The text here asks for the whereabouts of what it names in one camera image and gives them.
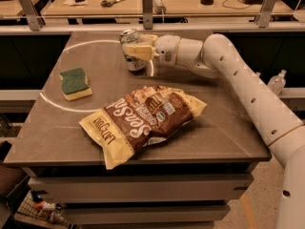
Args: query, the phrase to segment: gray tabletop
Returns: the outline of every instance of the gray tabletop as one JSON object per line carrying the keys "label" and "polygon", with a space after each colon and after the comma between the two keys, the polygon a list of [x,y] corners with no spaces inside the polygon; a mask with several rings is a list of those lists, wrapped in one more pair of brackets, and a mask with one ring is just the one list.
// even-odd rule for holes
{"label": "gray tabletop", "polygon": [[[127,163],[268,160],[270,153],[226,82],[207,80],[184,68],[160,67],[157,75],[126,69],[118,33],[75,32],[35,102],[5,162],[21,166],[104,164],[101,147],[79,121],[144,86],[179,88],[208,104],[204,113],[165,143],[145,147]],[[72,102],[59,74],[82,67],[92,96]]]}

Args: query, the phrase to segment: scissors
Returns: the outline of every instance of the scissors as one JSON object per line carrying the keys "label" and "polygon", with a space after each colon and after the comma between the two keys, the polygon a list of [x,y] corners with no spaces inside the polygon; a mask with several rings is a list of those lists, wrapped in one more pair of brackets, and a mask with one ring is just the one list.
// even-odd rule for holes
{"label": "scissors", "polygon": [[122,2],[122,1],[125,1],[125,0],[112,0],[112,1],[103,0],[101,2],[101,6],[103,6],[103,7],[111,7],[113,4],[116,4],[116,3],[119,3],[119,2]]}

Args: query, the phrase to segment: bag of chips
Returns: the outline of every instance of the bag of chips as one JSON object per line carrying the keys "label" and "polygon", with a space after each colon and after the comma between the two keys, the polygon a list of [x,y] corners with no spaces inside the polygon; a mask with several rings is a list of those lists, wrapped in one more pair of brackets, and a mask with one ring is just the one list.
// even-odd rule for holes
{"label": "bag of chips", "polygon": [[106,168],[129,160],[141,147],[168,139],[199,116],[206,104],[164,86],[135,90],[79,123],[104,153]]}

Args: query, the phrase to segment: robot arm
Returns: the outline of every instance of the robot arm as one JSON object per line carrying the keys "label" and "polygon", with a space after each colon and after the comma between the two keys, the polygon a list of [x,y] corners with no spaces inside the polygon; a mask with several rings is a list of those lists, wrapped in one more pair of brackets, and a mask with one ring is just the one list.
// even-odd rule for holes
{"label": "robot arm", "polygon": [[[224,75],[265,144],[285,169],[276,229],[305,228],[304,123],[250,69],[224,35],[212,34],[204,43],[164,35],[155,38],[150,47],[151,56],[157,56],[160,66],[181,65],[208,78]],[[132,56],[141,57],[141,53]]]}

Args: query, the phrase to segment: snack bag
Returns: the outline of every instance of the snack bag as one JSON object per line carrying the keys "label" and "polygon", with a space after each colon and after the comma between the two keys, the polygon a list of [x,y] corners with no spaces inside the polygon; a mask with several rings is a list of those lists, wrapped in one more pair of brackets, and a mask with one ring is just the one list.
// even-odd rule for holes
{"label": "snack bag", "polygon": [[168,139],[199,116],[206,104],[163,86],[135,90],[79,123],[103,148],[106,168],[129,160],[141,147]]}

